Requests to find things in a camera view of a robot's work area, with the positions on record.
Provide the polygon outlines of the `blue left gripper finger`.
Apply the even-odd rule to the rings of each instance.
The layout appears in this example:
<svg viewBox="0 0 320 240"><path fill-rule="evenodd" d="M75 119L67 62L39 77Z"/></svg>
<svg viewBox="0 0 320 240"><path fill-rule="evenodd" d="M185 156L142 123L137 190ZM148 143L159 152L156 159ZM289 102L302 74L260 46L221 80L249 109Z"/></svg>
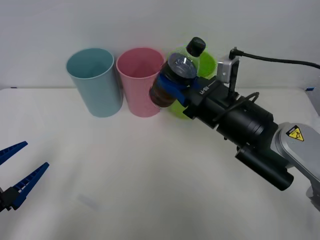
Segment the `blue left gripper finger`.
<svg viewBox="0 0 320 240"><path fill-rule="evenodd" d="M28 143L26 141L17 143L10 147L0 150L0 165L6 162L9 158L15 155L18 151L26 147Z"/></svg>
<svg viewBox="0 0 320 240"><path fill-rule="evenodd" d="M5 190L3 192L3 209L7 209L8 211L11 209L17 210L27 199L28 194L49 166L49 163L45 162L17 184Z"/></svg>

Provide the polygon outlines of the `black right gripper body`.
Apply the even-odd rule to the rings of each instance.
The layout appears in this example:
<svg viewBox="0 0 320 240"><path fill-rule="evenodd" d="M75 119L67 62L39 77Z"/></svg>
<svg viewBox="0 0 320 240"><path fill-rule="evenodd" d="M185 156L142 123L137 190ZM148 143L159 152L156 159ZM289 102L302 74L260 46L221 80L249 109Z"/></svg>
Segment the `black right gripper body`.
<svg viewBox="0 0 320 240"><path fill-rule="evenodd" d="M239 98L239 93L216 79L198 79L197 82L184 91L183 114L190 119L199 119L208 127L214 129L218 122L216 117L233 105Z"/></svg>

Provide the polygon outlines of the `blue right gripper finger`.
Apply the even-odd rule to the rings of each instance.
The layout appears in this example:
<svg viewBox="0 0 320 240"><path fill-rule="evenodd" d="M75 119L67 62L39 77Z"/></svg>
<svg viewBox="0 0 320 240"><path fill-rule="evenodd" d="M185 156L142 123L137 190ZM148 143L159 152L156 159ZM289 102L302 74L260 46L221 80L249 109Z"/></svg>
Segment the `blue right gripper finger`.
<svg viewBox="0 0 320 240"><path fill-rule="evenodd" d="M194 84L194 78L176 81L167 78L164 74L159 75L159 105L171 106L175 100L184 104L185 92Z"/></svg>
<svg viewBox="0 0 320 240"><path fill-rule="evenodd" d="M200 85L199 85L199 80L198 79L199 79L198 76L196 76L195 78L188 78L186 80L186 86L188 88L199 88Z"/></svg>

